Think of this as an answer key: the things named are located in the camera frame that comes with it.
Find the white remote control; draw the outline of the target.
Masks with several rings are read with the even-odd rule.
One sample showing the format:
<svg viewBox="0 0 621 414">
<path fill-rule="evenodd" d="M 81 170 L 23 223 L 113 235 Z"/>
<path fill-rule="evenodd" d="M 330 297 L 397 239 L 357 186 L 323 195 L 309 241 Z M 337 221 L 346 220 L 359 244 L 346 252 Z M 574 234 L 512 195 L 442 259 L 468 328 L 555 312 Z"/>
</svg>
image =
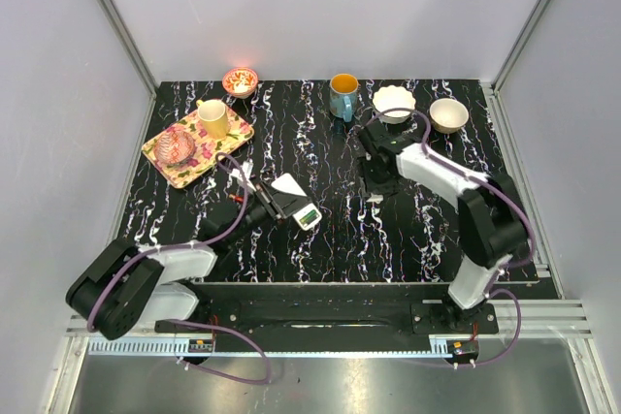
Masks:
<svg viewBox="0 0 621 414">
<path fill-rule="evenodd" d="M 313 229 L 322 219 L 319 208 L 289 173 L 276 178 L 271 187 L 273 199 L 284 219 L 293 218 L 302 231 Z"/>
</svg>

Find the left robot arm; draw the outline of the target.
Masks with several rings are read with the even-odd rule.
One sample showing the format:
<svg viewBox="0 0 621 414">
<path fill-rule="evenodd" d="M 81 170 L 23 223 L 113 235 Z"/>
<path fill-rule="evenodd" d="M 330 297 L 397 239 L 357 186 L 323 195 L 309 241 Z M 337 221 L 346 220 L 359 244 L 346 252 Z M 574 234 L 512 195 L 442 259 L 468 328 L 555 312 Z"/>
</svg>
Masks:
<svg viewBox="0 0 621 414">
<path fill-rule="evenodd" d="M 85 319 L 89 331 L 108 340 L 137 324 L 168 319 L 199 332 L 209 324 L 211 311 L 187 280 L 209 276 L 235 243 L 268 222 L 293 220 L 308 231 L 321 218 L 291 175 L 270 184 L 251 181 L 239 203 L 213 206 L 198 238 L 187 243 L 149 247 L 114 239 L 69 287 L 65 302 Z"/>
</svg>

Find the white battery cover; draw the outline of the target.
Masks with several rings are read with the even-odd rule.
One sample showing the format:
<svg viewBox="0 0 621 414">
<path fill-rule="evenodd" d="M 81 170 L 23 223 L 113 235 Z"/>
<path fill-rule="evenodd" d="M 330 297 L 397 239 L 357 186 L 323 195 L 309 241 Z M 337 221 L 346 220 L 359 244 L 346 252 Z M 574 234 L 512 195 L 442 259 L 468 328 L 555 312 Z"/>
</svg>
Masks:
<svg viewBox="0 0 621 414">
<path fill-rule="evenodd" d="M 381 202 L 383 201 L 383 199 L 384 199 L 384 197 L 383 197 L 382 195 L 377 195 L 377 194 L 374 194 L 374 195 L 371 195 L 371 196 L 370 196 L 370 197 L 366 200 L 366 202 L 367 202 L 367 203 L 372 203 L 372 204 L 379 204 L 379 203 L 381 203 Z"/>
</svg>

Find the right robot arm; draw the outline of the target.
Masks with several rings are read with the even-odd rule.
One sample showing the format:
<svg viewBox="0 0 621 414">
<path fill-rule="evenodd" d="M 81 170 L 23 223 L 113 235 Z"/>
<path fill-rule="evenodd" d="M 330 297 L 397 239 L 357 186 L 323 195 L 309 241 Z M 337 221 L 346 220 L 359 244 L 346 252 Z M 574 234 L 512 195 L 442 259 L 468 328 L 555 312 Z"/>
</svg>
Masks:
<svg viewBox="0 0 621 414">
<path fill-rule="evenodd" d="M 452 332 L 465 331 L 492 282 L 529 239 L 528 218 L 512 178 L 469 170 L 412 135 L 389 133 L 379 121 L 360 129 L 357 137 L 366 151 L 359 166 L 368 194 L 391 196 L 407 179 L 455 208 L 462 260 L 448 287 L 441 320 Z"/>
</svg>

